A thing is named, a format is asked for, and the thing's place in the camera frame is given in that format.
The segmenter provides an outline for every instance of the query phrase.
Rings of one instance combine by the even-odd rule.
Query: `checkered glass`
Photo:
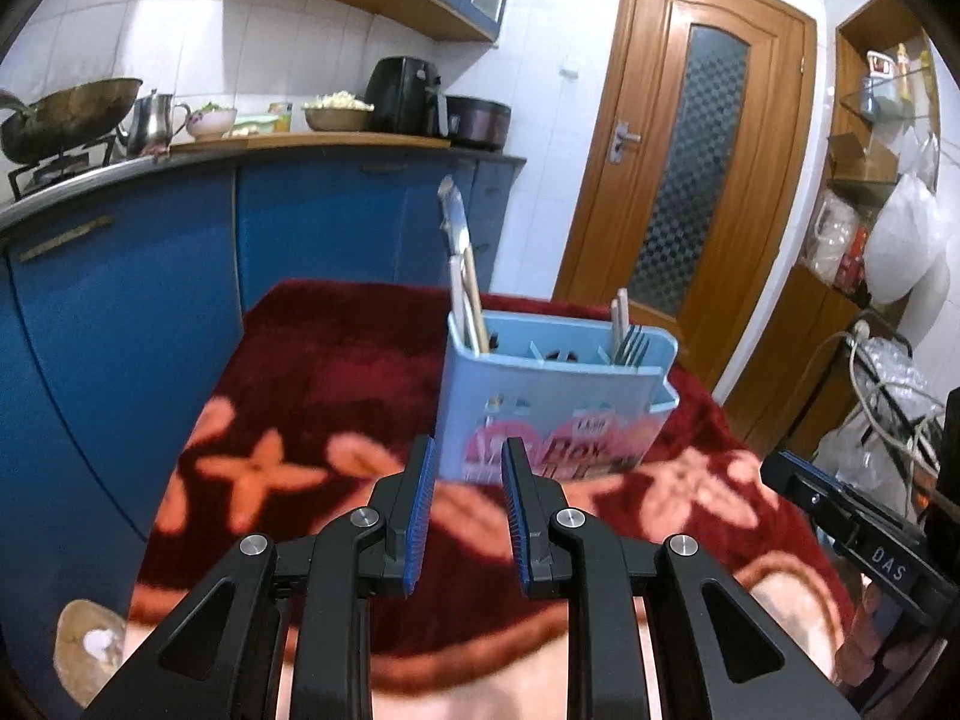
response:
[[[630,298],[675,317],[707,242],[740,124],[750,47],[694,25],[664,180],[640,247]]]

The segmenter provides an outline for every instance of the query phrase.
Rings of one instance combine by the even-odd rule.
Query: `drawer handle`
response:
[[[31,260],[37,259],[37,257],[42,257],[46,253],[53,251],[55,248],[60,248],[64,244],[69,244],[71,241],[82,238],[84,235],[88,235],[94,230],[99,230],[102,227],[109,227],[112,223],[113,217],[110,215],[85,221],[83,224],[74,227],[72,230],[62,232],[56,237],[51,238],[49,241],[44,241],[42,244],[37,244],[33,248],[28,248],[25,252],[23,252],[23,254],[17,257],[17,259],[21,261],[21,263],[30,262]]]
[[[394,172],[404,172],[407,169],[407,163],[405,162],[392,162],[385,163],[383,165],[361,165],[360,172],[365,172],[367,175],[390,175]]]

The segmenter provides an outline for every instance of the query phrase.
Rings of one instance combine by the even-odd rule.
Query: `blue utensil holder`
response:
[[[680,396],[666,380],[677,341],[643,327],[637,367],[613,365],[609,322],[483,312],[496,350],[464,346],[453,316],[435,436],[440,477],[499,484],[500,450],[524,441],[534,473],[559,481],[633,469]]]

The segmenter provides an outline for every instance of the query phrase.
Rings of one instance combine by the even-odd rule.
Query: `human hand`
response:
[[[847,640],[837,650],[837,676],[847,685],[860,685],[874,672],[875,658],[883,642],[874,630],[872,615],[880,606],[883,594],[876,584],[867,587],[860,608],[853,616],[853,625]],[[894,647],[883,657],[883,667],[901,674],[914,665],[930,644],[928,635]]]

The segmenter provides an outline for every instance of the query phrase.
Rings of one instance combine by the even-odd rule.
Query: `screw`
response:
[[[565,528],[579,528],[587,521],[587,516],[579,509],[560,509],[557,522]]]
[[[359,509],[354,509],[350,514],[350,522],[358,528],[371,528],[376,525],[377,522],[380,522],[380,515],[376,509],[361,506]]]
[[[669,544],[670,549],[672,549],[681,557],[690,557],[691,555],[696,555],[697,550],[700,549],[696,539],[693,538],[693,536],[687,536],[684,533],[680,533],[678,536],[672,536]]]
[[[259,555],[267,548],[267,539],[259,533],[247,536],[240,542],[240,551],[244,555]]]

